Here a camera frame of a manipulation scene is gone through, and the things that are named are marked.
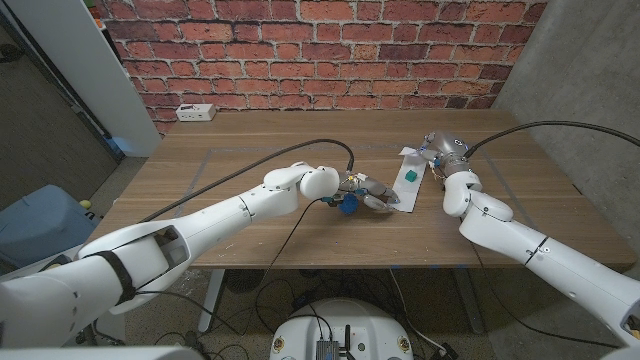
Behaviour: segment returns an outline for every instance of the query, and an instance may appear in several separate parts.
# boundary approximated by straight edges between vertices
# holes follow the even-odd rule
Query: blue object
[[[81,245],[98,220],[64,190],[47,185],[0,212],[0,259],[18,268]]]
[[[347,215],[356,212],[357,208],[358,198],[353,194],[346,194],[342,200],[342,204],[338,205],[338,209]]]

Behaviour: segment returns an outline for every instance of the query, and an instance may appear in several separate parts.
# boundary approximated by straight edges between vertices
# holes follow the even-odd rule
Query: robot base
[[[329,341],[327,324],[314,316],[314,309],[331,326],[333,342]],[[413,359],[407,332],[394,318],[369,303],[347,298],[320,300],[293,313],[291,319],[276,330],[269,359],[338,360],[344,357],[337,353],[345,353],[347,326],[350,327],[349,351],[354,359]],[[324,341],[320,341],[320,328]]]

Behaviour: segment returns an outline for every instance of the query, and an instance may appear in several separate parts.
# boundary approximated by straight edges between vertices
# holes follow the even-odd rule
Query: concrete wall
[[[640,138],[639,39],[638,1],[551,1],[493,107],[522,123],[580,121]],[[640,149],[591,130],[530,131],[640,253]]]

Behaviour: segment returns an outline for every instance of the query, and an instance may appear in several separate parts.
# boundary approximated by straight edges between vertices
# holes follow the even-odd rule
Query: white paper
[[[404,155],[404,161],[393,184],[393,191],[398,195],[400,202],[389,204],[396,210],[412,212],[418,198],[424,172],[427,169],[427,161],[415,149],[409,147],[402,149],[398,155]],[[405,179],[410,170],[418,175],[413,182]]]

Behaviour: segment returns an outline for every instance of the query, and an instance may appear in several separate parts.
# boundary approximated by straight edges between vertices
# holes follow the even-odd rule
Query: table leg
[[[211,278],[209,279],[209,287],[207,288],[207,295],[204,298],[203,306],[214,312],[218,298],[222,295],[222,280],[224,279],[224,269],[214,269],[211,271]],[[211,325],[211,315],[206,312],[200,314],[200,321],[198,322],[198,331],[205,332]]]
[[[480,314],[480,307],[476,299],[476,293],[473,290],[473,284],[471,283],[471,277],[469,276],[469,270],[467,269],[452,269],[453,276],[456,279],[458,285],[458,291],[460,298],[462,298],[462,304],[464,310],[469,318],[469,325],[471,330],[475,334],[484,334],[484,323],[482,321],[482,315]]]

